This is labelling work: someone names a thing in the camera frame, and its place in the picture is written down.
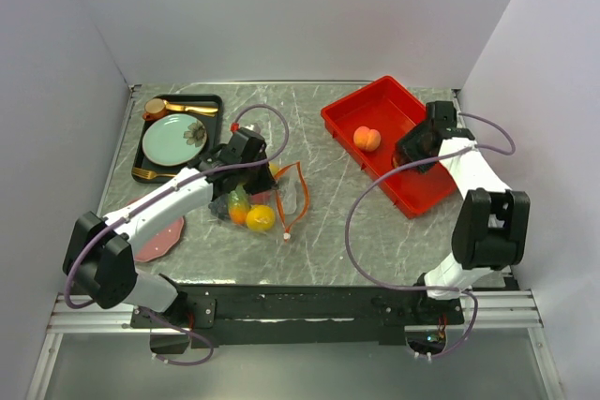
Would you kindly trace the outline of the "green fake mango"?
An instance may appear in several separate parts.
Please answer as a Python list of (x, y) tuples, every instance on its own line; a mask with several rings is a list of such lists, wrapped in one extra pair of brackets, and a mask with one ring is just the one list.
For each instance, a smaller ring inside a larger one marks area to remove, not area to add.
[(228, 194), (227, 209), (229, 218), (234, 224), (242, 226), (246, 224), (250, 204), (248, 194), (242, 185)]

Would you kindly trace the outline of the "small brown cup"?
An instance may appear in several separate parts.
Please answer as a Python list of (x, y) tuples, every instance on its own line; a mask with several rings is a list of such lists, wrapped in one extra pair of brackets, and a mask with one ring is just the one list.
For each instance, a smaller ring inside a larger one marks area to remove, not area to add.
[(144, 104), (142, 118), (146, 122), (156, 121), (167, 114), (167, 108), (164, 100), (161, 98), (152, 98)]

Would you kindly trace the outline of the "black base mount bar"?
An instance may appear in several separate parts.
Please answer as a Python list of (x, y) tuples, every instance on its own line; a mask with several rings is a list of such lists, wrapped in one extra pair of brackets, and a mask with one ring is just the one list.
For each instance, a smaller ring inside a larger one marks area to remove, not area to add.
[(420, 288), (175, 285), (181, 300), (163, 313), (133, 305), (132, 327), (151, 331), (150, 349), (160, 356), (241, 345), (402, 346), (408, 326), (465, 321), (458, 298), (435, 301)]

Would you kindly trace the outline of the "teal flower plate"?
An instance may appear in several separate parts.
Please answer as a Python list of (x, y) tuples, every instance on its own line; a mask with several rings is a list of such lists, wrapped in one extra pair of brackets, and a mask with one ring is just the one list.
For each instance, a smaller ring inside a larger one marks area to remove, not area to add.
[(203, 122), (186, 113), (169, 114), (148, 127), (142, 152), (154, 164), (174, 167), (197, 156), (207, 143)]

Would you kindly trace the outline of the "black serving tray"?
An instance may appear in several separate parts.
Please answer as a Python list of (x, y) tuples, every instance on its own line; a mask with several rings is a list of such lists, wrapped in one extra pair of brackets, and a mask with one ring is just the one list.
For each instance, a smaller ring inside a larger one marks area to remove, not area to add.
[(220, 142), (223, 101), (213, 94), (162, 94), (146, 101), (132, 178), (163, 184)]

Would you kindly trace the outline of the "fake orange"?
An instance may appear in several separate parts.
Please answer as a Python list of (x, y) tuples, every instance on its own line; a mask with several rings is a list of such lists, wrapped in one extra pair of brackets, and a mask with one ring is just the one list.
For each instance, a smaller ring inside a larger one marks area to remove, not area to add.
[(253, 205), (246, 216), (247, 228), (256, 232), (269, 231), (273, 228), (275, 222), (275, 212), (267, 205)]

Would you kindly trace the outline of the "gold spoon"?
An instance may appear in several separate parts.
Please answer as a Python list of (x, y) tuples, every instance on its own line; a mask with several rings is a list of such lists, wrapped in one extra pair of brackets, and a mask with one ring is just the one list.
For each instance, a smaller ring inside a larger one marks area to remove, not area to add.
[(218, 113), (218, 107), (205, 107), (205, 106), (175, 104), (175, 103), (169, 102), (167, 100), (164, 100), (163, 103), (164, 103), (165, 109), (168, 111), (191, 112), (191, 113), (210, 116), (210, 117), (216, 116)]

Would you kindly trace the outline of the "gold fork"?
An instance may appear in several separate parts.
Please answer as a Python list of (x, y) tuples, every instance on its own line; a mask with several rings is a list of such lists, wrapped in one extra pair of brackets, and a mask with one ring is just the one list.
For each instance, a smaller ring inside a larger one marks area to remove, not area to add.
[(157, 178), (173, 178), (174, 174), (173, 173), (159, 173), (156, 172), (154, 170), (147, 170), (144, 168), (138, 168), (138, 167), (134, 167), (131, 170), (131, 174), (135, 177), (138, 177), (140, 179), (144, 179), (144, 180), (155, 180)]

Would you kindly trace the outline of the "clear zip top bag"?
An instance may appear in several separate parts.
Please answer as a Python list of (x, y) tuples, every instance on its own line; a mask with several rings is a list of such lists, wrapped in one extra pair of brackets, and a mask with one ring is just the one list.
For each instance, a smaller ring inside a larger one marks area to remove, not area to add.
[[(303, 221), (310, 206), (310, 193), (301, 162), (296, 161), (280, 167), (275, 181), (276, 187), (269, 191), (252, 196), (247, 194), (250, 208), (253, 205), (267, 205), (274, 210), (276, 222), (269, 231), (256, 232), (249, 230), (246, 224), (242, 226), (234, 224), (231, 220), (219, 221), (230, 229), (247, 230), (257, 235), (275, 237), (285, 244), (289, 243), (292, 240), (293, 228)], [(227, 198), (228, 194), (217, 200)]]

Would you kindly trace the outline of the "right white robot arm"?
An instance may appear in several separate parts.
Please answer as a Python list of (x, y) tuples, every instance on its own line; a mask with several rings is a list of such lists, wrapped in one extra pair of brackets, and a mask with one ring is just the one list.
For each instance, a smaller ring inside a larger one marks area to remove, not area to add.
[(464, 127), (420, 124), (396, 144), (395, 166), (425, 173), (437, 162), (449, 173), (463, 198), (451, 237), (451, 253), (423, 276), (427, 291), (410, 301), (412, 316), (431, 323), (481, 277), (522, 261), (531, 200), (493, 171), (479, 144)]

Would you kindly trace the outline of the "fake peach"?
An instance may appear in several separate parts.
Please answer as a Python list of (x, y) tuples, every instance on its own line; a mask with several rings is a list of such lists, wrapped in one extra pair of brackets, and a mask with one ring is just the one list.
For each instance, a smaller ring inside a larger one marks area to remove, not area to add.
[(375, 128), (359, 126), (352, 136), (353, 144), (363, 152), (374, 152), (381, 144), (381, 133)]

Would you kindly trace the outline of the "yellow fake banana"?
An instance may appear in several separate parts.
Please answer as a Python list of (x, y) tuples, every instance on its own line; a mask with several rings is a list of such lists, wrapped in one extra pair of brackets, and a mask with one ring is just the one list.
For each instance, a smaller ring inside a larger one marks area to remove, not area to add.
[(274, 162), (270, 162), (269, 163), (269, 170), (271, 172), (271, 174), (273, 175), (274, 178), (278, 177), (278, 173), (280, 171), (280, 167), (278, 164), (274, 163)]

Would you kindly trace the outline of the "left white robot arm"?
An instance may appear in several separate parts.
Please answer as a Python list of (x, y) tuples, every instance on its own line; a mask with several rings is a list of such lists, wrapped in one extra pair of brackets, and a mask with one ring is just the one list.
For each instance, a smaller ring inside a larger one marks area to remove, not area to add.
[(176, 219), (238, 186), (251, 194), (274, 186), (264, 138), (241, 127), (230, 140), (191, 159), (169, 182), (131, 203), (98, 216), (81, 215), (72, 231), (63, 271), (64, 296), (78, 287), (103, 309), (132, 304), (152, 310), (172, 327), (186, 315), (177, 286), (164, 275), (137, 270), (135, 255)]

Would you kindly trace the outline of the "dark fake grapes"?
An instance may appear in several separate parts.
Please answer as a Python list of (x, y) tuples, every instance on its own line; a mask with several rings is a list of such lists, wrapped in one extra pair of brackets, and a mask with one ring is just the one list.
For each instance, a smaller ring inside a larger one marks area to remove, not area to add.
[(215, 200), (212, 201), (208, 209), (213, 217), (220, 221), (229, 222), (231, 220), (229, 215), (228, 203), (226, 200)]

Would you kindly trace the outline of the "pink dotted plate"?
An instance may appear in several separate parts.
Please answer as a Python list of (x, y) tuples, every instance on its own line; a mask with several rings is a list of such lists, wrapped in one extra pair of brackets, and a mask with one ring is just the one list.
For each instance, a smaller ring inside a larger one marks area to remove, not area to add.
[(136, 262), (149, 262), (165, 256), (181, 239), (186, 220), (173, 212), (160, 213), (156, 205), (135, 215), (123, 232), (128, 236)]

